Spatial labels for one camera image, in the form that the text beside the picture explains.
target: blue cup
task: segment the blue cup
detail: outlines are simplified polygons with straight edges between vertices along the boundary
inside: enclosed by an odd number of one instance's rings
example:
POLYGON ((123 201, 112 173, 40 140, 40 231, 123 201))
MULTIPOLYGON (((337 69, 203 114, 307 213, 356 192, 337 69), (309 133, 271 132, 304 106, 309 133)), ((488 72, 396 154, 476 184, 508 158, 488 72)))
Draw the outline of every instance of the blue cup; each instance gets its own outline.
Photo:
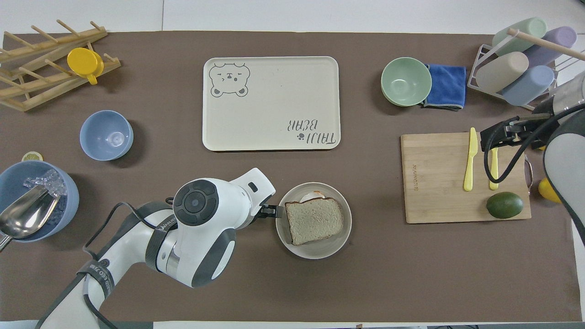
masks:
POLYGON ((51 235, 61 231, 71 220, 77 212, 79 205, 79 191, 73 179, 61 169, 44 161, 23 161, 13 164, 8 169, 0 174, 0 211, 6 209, 16 199, 23 196, 29 188, 25 187, 23 183, 27 178, 41 177, 49 170, 54 169, 59 173, 63 179, 65 188, 67 189, 67 202, 65 210, 61 218, 55 221, 55 224, 47 222, 33 235, 25 239, 14 239, 17 242, 33 242, 40 239, 50 237, 51 235))
POLYGON ((83 152, 90 158, 109 161, 128 152, 134 133, 126 118, 116 111, 106 109, 85 120, 79 140, 83 152))
POLYGON ((502 89, 504 99, 516 106, 524 106, 547 90, 555 79, 553 70, 544 65, 531 67, 513 83, 502 89))

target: table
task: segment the table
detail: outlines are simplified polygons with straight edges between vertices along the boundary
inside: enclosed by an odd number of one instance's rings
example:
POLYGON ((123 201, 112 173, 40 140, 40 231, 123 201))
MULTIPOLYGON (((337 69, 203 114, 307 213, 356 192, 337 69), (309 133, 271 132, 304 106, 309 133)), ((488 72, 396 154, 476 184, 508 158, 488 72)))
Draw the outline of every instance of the table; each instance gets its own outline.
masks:
MULTIPOLYGON (((238 232, 232 261, 214 285, 192 290, 138 265, 104 303, 103 313, 129 321, 580 320, 570 221, 559 216, 560 206, 551 207, 533 193, 531 220, 436 225, 404 220, 400 135, 481 130, 524 110, 475 91, 469 91, 458 113, 394 107, 379 92, 381 70, 400 56, 469 69, 479 45, 490 39, 111 33, 94 48, 118 56, 122 68, 104 75, 98 86, 81 87, 25 114, 0 112, 0 138, 17 141, 2 145, 1 168, 34 149, 67 171, 81 192, 77 216, 62 232, 3 253, 1 320, 42 316, 88 259, 81 245, 118 201, 163 200, 196 177, 230 180, 255 166, 277 189, 272 204, 306 181, 336 187, 353 213, 347 245, 328 259, 299 259, 280 244, 272 222, 260 221, 238 232), (203 147, 201 77, 207 59, 309 55, 332 56, 339 63, 342 141, 337 148, 213 153, 203 147), (106 108, 130 120, 135 144, 119 160, 96 162, 83 154, 77 136, 85 118, 106 108), (51 133, 59 125, 62 130, 51 133), (41 275, 47 268, 59 275, 41 275)), ((539 180, 539 154, 529 157, 539 180)), ((123 216, 115 217, 95 245, 109 239, 123 216)))

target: yellow cup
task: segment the yellow cup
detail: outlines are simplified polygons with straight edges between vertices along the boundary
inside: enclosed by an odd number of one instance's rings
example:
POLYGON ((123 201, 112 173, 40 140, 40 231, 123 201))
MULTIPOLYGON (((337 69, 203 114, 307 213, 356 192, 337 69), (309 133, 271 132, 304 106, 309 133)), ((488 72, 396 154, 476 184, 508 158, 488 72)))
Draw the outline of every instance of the yellow cup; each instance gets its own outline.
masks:
POLYGON ((67 55, 67 64, 78 76, 86 78, 91 84, 97 84, 98 77, 104 71, 104 61, 94 51, 75 48, 67 55))

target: blue towel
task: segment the blue towel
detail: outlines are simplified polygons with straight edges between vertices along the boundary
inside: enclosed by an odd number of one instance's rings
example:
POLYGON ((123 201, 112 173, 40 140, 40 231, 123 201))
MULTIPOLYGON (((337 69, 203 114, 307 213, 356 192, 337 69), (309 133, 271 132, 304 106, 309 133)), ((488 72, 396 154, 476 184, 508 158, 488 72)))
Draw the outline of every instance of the blue towel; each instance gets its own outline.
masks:
POLYGON ((463 66, 427 64, 431 72, 431 92, 422 107, 459 111, 465 105, 465 77, 463 66))

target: yellow knife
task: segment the yellow knife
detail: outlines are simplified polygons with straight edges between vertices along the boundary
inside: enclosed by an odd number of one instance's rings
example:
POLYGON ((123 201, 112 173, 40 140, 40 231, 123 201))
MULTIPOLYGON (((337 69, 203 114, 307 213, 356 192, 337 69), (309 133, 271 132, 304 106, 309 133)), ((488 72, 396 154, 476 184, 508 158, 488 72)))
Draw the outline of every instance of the yellow knife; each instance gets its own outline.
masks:
MULTIPOLYGON (((491 149, 491 169, 490 173, 494 178, 498 178, 498 148, 491 149)), ((498 189, 498 183, 490 181, 490 190, 495 191, 498 189)))
POLYGON ((467 169, 465 170, 465 179, 463 180, 463 189, 471 191, 473 189, 473 157, 477 154, 477 133, 474 127, 469 130, 469 153, 467 154, 467 169))

